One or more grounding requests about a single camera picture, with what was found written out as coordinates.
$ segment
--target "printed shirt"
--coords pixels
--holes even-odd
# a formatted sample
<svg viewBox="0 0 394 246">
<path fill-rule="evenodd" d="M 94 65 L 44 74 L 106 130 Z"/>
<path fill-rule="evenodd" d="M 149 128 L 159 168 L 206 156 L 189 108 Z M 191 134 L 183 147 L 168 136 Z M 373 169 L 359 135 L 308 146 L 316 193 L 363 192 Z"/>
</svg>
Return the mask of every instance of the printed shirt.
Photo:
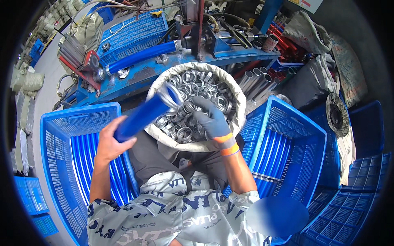
<svg viewBox="0 0 394 246">
<path fill-rule="evenodd" d="M 182 246 L 271 245 L 271 238 L 254 231 L 246 211 L 259 199 L 257 191 L 232 192 L 227 199 L 209 189 L 208 176 L 195 172 L 187 190 L 183 176 L 170 171 L 154 175 L 140 195 L 123 206 L 96 199 L 89 204 L 89 245 Z"/>
</svg>

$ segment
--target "blue hose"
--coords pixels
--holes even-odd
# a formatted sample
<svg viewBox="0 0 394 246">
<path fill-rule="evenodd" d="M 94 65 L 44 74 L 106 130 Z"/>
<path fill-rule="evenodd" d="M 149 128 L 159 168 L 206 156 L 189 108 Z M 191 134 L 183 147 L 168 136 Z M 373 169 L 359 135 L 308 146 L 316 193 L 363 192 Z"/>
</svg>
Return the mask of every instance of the blue hose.
<svg viewBox="0 0 394 246">
<path fill-rule="evenodd" d="M 158 55 L 167 54 L 170 52 L 176 51 L 175 42 L 167 42 L 163 44 L 159 44 L 153 47 L 150 47 L 146 50 L 142 50 L 135 54 L 126 56 L 123 59 L 120 59 L 117 62 L 108 65 L 108 70 L 111 74 L 118 72 L 119 70 L 125 69 L 126 67 L 130 67 L 138 62 L 145 61 L 147 59 L 156 57 Z"/>
<path fill-rule="evenodd" d="M 129 117 L 120 123 L 113 137 L 118 142 L 127 141 L 154 119 L 168 111 L 170 106 L 177 107 L 181 104 L 181 96 L 177 89 L 166 83 L 162 88 L 159 88 L 149 101 L 142 103 Z"/>
</svg>

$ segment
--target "dark pants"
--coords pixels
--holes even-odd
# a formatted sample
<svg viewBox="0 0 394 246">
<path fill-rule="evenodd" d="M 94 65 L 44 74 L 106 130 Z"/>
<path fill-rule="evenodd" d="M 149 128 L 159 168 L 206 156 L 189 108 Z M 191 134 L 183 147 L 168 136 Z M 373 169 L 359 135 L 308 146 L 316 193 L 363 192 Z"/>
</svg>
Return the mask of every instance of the dark pants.
<svg viewBox="0 0 394 246">
<path fill-rule="evenodd" d="M 221 190 L 228 185 L 227 174 L 220 151 L 206 153 L 181 151 L 174 164 L 172 164 L 159 152 L 156 139 L 152 138 L 145 131 L 139 132 L 136 137 L 138 140 L 133 148 L 128 150 L 128 153 L 138 187 L 141 187 L 152 176 L 168 171 L 182 174 L 187 183 L 190 183 L 190 179 L 187 177 L 191 177 L 194 171 L 199 171 L 215 179 Z M 245 143 L 241 135 L 238 134 L 235 139 L 242 151 Z M 181 158 L 189 159 L 193 167 L 187 168 L 186 171 L 182 172 L 178 168 Z"/>
</svg>

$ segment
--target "blue machine frame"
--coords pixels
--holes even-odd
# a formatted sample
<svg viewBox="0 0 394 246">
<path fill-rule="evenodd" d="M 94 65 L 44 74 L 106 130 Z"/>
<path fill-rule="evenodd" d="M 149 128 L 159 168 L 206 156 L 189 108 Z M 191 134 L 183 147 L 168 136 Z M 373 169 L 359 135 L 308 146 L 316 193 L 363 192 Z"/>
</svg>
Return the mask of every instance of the blue machine frame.
<svg viewBox="0 0 394 246">
<path fill-rule="evenodd" d="M 262 50 L 249 48 L 245 49 L 241 46 L 232 47 L 233 51 L 227 52 L 227 56 L 221 56 L 214 58 L 212 54 L 205 50 L 201 50 L 203 55 L 203 63 L 208 63 L 216 66 L 222 66 L 232 63 L 240 63 L 255 60 L 265 60 L 267 64 L 264 64 L 269 68 L 276 59 L 280 56 L 279 53 L 271 52 L 266 53 Z M 245 50 L 250 50 L 248 54 L 243 53 L 242 55 L 233 55 L 232 52 L 244 52 Z M 135 94 L 147 91 L 153 81 L 167 69 L 191 62 L 197 61 L 195 56 L 192 55 L 190 50 L 184 50 L 181 53 L 167 54 L 169 59 L 164 64 L 158 64 L 155 58 L 142 61 L 134 67 L 130 68 L 130 72 L 125 79 L 119 79 L 117 74 L 112 77 L 105 79 L 101 83 L 101 96 L 96 97 L 96 93 L 89 93 L 85 89 L 80 87 L 81 80 L 78 83 L 78 88 L 76 91 L 77 103 L 72 104 L 71 107 L 80 107 L 84 105 L 100 104 L 108 101 L 112 101 L 115 98 L 116 101 L 121 101 L 126 97 L 133 96 Z"/>
<path fill-rule="evenodd" d="M 282 4 L 283 0 L 269 0 L 266 2 L 255 24 L 262 34 L 266 33 Z M 280 56 L 279 52 L 266 53 L 254 47 L 245 49 L 242 46 L 229 46 L 228 44 L 233 43 L 234 40 L 224 41 L 219 39 L 217 37 L 220 35 L 215 35 L 212 30 L 211 32 L 206 30 L 205 33 L 212 37 L 212 45 L 208 43 L 202 44 L 202 63 L 222 66 L 232 63 L 263 60 L 265 62 L 262 65 L 270 68 Z M 100 104 L 109 101 L 119 102 L 143 91 L 147 91 L 153 81 L 165 70 L 179 64 L 197 61 L 190 49 L 167 55 L 169 59 L 164 64 L 158 64 L 155 58 L 151 58 L 132 66 L 128 76 L 124 79 L 119 79 L 117 74 L 106 78 L 101 83 L 101 95 L 99 97 L 96 96 L 96 93 L 89 93 L 81 88 L 82 80 L 80 79 L 76 92 L 72 92 L 74 94 L 66 101 L 70 102 L 76 98 L 76 102 L 73 102 L 71 107 Z"/>
</svg>

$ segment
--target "person's left hand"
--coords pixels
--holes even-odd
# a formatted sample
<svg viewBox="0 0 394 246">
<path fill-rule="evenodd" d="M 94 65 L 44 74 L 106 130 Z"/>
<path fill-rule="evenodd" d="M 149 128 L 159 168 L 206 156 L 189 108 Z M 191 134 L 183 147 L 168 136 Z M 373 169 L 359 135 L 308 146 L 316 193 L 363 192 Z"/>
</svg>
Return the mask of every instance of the person's left hand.
<svg viewBox="0 0 394 246">
<path fill-rule="evenodd" d="M 123 152 L 130 149 L 136 143 L 136 137 L 132 137 L 123 143 L 119 143 L 113 137 L 113 133 L 115 132 L 116 128 L 125 118 L 127 118 L 127 116 L 120 116 L 112 120 L 100 131 L 95 160 L 97 159 L 105 163 L 109 163 L 110 161 L 116 159 Z"/>
</svg>

